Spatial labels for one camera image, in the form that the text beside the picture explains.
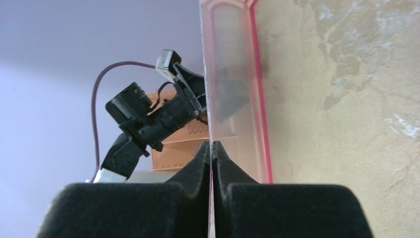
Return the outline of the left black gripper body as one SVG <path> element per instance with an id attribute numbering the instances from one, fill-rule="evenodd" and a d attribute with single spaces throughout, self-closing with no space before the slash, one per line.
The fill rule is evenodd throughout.
<path id="1" fill-rule="evenodd" d="M 174 86 L 177 95 L 180 96 L 188 115 L 204 125 L 208 125 L 207 100 L 205 89 L 205 78 L 201 74 L 194 73 L 180 63 L 172 64 L 175 72 Z"/>

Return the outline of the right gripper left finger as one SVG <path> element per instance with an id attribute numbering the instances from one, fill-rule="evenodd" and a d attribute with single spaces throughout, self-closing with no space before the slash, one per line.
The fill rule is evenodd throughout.
<path id="1" fill-rule="evenodd" d="M 210 144 L 162 183 L 72 183 L 52 200 L 39 238 L 206 238 Z"/>

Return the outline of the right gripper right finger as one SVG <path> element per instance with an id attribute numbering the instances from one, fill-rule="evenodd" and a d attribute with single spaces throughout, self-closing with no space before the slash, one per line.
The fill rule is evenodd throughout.
<path id="1" fill-rule="evenodd" d="M 259 183 L 212 144 L 218 238 L 370 238 L 353 192 L 337 184 Z"/>

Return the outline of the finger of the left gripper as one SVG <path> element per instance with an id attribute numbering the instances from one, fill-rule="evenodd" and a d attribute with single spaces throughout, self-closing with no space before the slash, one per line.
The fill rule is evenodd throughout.
<path id="1" fill-rule="evenodd" d="M 216 121 L 223 123 L 249 103 L 243 94 L 246 85 L 241 80 L 224 79 L 216 82 Z"/>

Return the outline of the pink wooden photo frame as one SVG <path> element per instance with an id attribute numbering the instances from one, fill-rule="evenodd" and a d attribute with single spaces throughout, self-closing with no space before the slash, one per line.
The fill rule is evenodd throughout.
<path id="1" fill-rule="evenodd" d="M 226 46 L 234 58 L 242 60 L 249 103 L 234 116 L 238 156 L 236 162 L 254 179 L 271 183 L 272 168 L 257 40 L 255 0 L 216 0 L 208 3 L 212 25 L 213 54 L 221 62 L 227 58 Z"/>

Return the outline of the clear acrylic glass sheet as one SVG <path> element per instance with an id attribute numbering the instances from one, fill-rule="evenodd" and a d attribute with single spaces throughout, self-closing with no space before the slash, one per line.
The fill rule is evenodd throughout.
<path id="1" fill-rule="evenodd" d="M 209 130 L 250 177 L 271 183 L 255 5 L 200 1 Z"/>

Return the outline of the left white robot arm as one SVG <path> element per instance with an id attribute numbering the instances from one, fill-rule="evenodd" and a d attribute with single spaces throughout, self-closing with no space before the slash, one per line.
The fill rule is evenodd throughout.
<path id="1" fill-rule="evenodd" d="M 205 78 L 187 70 L 179 62 L 168 67 L 175 88 L 171 99 L 158 97 L 153 102 L 144 90 L 133 82 L 106 103 L 106 111 L 122 133 L 101 159 L 95 155 L 96 170 L 91 178 L 97 182 L 128 180 L 140 157 L 149 155 L 147 148 L 163 150 L 163 142 L 193 120 L 204 122 L 207 115 Z"/>

